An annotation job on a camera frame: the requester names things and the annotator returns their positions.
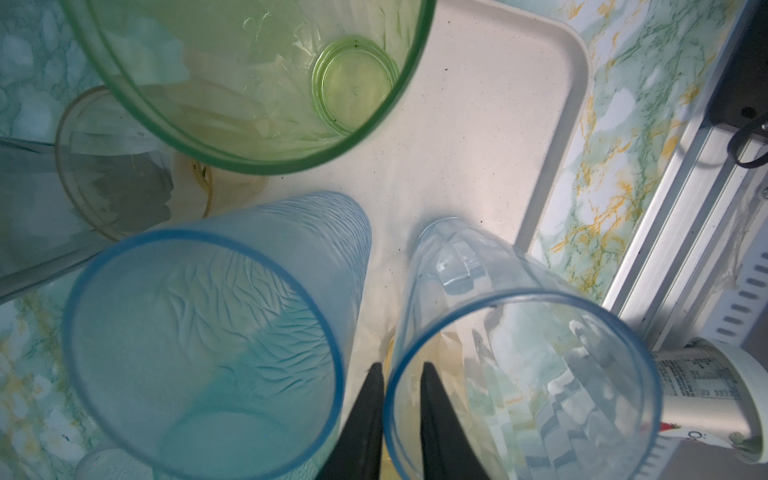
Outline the short amber glass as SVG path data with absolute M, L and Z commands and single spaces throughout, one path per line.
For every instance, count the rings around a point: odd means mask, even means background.
M 252 206 L 267 184 L 264 176 L 228 172 L 170 147 L 104 86 L 66 108 L 54 158 L 76 211 L 112 241 Z

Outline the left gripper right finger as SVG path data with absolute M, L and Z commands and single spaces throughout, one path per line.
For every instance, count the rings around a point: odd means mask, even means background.
M 431 362 L 423 365 L 420 386 L 420 440 L 425 479 L 489 479 L 474 454 Z

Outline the light blue short glass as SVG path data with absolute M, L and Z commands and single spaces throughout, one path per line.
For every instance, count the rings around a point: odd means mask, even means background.
M 161 479 L 311 479 L 339 429 L 372 229 L 320 191 L 123 240 L 62 316 L 70 382 Z

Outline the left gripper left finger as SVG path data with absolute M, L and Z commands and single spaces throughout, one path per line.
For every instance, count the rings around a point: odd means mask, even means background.
M 380 478 L 384 378 L 382 364 L 371 365 L 336 445 L 317 479 Z

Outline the tall blue glass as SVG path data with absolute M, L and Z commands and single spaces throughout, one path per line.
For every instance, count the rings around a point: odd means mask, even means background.
M 424 477 L 421 384 L 436 370 L 492 479 L 630 479 L 657 438 L 659 373 L 641 339 L 543 264 L 449 217 L 419 236 L 396 329 L 384 438 Z

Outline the green clear glass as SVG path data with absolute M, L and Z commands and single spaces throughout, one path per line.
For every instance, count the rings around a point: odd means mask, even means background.
M 367 139 L 408 87 L 433 1 L 65 1 L 87 58 L 195 160 L 304 171 Z

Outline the tall grey glass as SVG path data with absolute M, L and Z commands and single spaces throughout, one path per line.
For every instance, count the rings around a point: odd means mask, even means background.
M 86 263 L 112 241 L 64 191 L 54 145 L 1 141 L 1 298 L 13 299 Z

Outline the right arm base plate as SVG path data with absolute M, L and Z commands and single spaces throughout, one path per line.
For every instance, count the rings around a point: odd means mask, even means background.
M 749 141 L 767 139 L 767 3 L 759 1 L 738 42 L 708 110 L 709 122 L 734 131 L 728 158 L 745 169 L 767 164 L 767 156 L 741 158 Z

